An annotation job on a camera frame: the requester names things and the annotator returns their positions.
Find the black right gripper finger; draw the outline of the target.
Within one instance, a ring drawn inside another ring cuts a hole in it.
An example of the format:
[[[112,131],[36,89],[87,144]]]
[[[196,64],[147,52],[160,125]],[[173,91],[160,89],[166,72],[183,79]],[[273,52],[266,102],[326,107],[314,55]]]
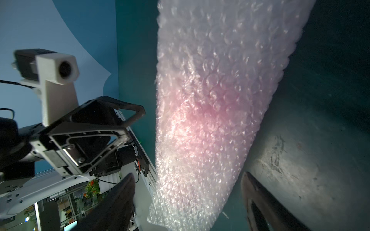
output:
[[[251,231],[308,231],[251,173],[244,172],[241,191]]]

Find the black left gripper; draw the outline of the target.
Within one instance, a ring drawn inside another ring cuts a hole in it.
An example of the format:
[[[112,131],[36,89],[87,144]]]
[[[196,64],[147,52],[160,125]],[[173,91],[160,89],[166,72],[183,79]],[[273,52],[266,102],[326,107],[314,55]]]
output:
[[[108,96],[77,107],[33,134],[30,144],[61,175],[91,172],[121,145],[132,141],[129,127],[145,115],[141,105]],[[129,173],[74,231],[127,231],[136,181]]]

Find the clear bubble wrap sheet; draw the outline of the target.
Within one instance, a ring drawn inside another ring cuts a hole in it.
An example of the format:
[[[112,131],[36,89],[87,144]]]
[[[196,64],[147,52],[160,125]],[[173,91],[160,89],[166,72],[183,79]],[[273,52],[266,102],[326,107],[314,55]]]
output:
[[[208,231],[314,1],[159,1],[156,190],[148,222]]]

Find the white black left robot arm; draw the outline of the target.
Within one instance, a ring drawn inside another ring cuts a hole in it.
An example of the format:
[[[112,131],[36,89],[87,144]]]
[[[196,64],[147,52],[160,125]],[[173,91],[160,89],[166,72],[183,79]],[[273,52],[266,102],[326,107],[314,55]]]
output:
[[[1,118],[1,220],[143,158],[130,126],[144,115],[141,105],[102,96],[49,126]]]

